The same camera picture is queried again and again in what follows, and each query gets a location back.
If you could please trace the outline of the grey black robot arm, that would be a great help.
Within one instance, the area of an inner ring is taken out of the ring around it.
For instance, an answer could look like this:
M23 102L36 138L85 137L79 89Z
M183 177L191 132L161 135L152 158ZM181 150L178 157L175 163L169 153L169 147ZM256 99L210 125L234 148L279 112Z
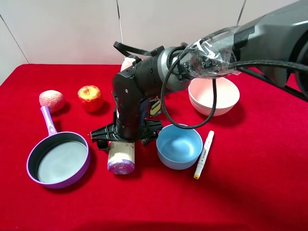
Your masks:
M116 108L111 124L90 133L100 150L108 142L143 144L158 138L159 120L148 119L150 100L188 88L195 78L212 80L242 72L308 99L308 3L299 0L244 25L215 31L193 44L152 51L115 42L133 64L113 78Z

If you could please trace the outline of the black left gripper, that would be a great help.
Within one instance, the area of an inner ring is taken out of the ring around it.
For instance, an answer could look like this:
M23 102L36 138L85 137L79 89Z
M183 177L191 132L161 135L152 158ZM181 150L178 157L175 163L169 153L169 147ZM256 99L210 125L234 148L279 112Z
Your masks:
M112 84L116 101L113 122L90 133L98 150L108 150L109 141L141 140L146 146L157 140L162 123L146 117L150 113L150 98L158 96L162 88L158 57L149 57L117 73Z

